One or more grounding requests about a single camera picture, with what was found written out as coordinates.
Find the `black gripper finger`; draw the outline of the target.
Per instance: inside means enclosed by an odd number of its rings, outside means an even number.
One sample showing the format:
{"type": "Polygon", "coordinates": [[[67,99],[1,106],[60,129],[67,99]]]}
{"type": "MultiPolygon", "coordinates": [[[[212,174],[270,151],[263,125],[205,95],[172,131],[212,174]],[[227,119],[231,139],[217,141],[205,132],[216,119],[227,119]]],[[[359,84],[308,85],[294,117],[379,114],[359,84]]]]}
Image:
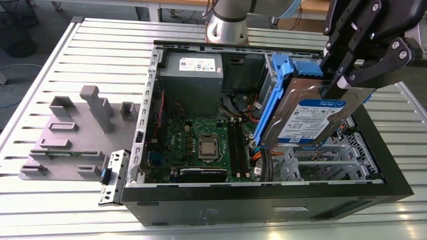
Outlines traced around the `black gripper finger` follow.
{"type": "Polygon", "coordinates": [[[398,37],[390,44],[380,60],[344,74],[339,88],[383,88],[402,81],[420,79],[420,45],[410,37],[398,37]]]}
{"type": "Polygon", "coordinates": [[[340,99],[347,92],[338,86],[340,78],[354,69],[356,50],[366,42],[368,32],[382,13],[380,0],[336,0],[327,15],[330,21],[327,54],[320,68],[334,73],[327,87],[322,90],[323,99],[340,99]]]}

